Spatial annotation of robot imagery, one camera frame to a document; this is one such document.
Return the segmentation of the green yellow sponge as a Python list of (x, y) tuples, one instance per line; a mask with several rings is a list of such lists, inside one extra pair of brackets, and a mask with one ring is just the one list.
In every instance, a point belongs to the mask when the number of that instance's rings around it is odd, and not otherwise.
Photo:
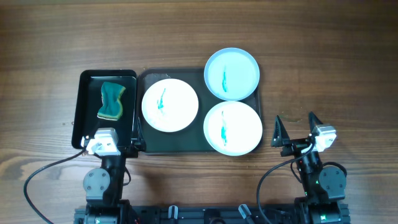
[(126, 88), (117, 83), (104, 82), (101, 87), (102, 107), (97, 112), (97, 117), (117, 121), (123, 115), (121, 97)]

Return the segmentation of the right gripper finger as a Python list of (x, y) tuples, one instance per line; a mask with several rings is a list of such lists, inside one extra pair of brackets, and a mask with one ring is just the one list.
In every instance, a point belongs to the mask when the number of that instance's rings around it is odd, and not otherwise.
[(316, 125), (323, 124), (323, 122), (320, 121), (318, 119), (318, 117), (315, 115), (315, 113), (312, 111), (309, 112), (309, 114), (308, 114), (308, 122), (309, 122), (310, 128), (314, 128)]
[(290, 141), (290, 137), (280, 119), (280, 116), (275, 117), (274, 133), (272, 137), (272, 144), (287, 144)]

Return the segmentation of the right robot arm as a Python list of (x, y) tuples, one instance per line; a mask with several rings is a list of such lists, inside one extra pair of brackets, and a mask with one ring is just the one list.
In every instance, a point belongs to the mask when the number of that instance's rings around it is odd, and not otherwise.
[(281, 147), (281, 156), (293, 156), (297, 178), (303, 186), (304, 197), (295, 199), (298, 223), (350, 223), (349, 210), (341, 201), (345, 198), (346, 169), (336, 162), (322, 162), (320, 153), (335, 141), (336, 129), (322, 123), (309, 113), (310, 134), (291, 139), (279, 116), (275, 118), (272, 147)]

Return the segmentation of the white plate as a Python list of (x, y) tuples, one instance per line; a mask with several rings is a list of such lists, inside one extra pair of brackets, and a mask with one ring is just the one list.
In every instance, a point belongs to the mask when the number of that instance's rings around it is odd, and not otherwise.
[(227, 156), (242, 156), (260, 143), (263, 127), (259, 115), (247, 104), (224, 101), (209, 110), (203, 132), (214, 150)]
[(240, 101), (251, 95), (260, 80), (256, 59), (247, 51), (228, 47), (206, 62), (204, 81), (209, 91), (225, 101)]
[(154, 129), (166, 133), (180, 131), (195, 119), (199, 108), (195, 90), (186, 82), (168, 78), (151, 85), (144, 93), (141, 111)]

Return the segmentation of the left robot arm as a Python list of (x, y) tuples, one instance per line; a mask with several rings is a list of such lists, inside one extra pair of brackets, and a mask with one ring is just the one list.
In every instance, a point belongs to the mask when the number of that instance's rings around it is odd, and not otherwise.
[(128, 130), (128, 147), (121, 147), (122, 132), (115, 128), (95, 128), (92, 135), (83, 136), (82, 148), (101, 159), (101, 166), (90, 170), (83, 179), (86, 207), (76, 210), (74, 223), (140, 223), (141, 219), (129, 200), (123, 200), (124, 176), (130, 176), (126, 159), (136, 158), (146, 149), (141, 120), (133, 121)]

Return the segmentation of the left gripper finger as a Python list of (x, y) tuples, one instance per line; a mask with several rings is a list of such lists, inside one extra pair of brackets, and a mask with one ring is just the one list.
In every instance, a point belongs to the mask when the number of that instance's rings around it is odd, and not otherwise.
[(140, 117), (135, 117), (132, 124), (132, 142), (143, 141), (142, 125)]
[(85, 135), (85, 139), (93, 138), (95, 133), (97, 132), (98, 128), (100, 127), (100, 122), (98, 121)]

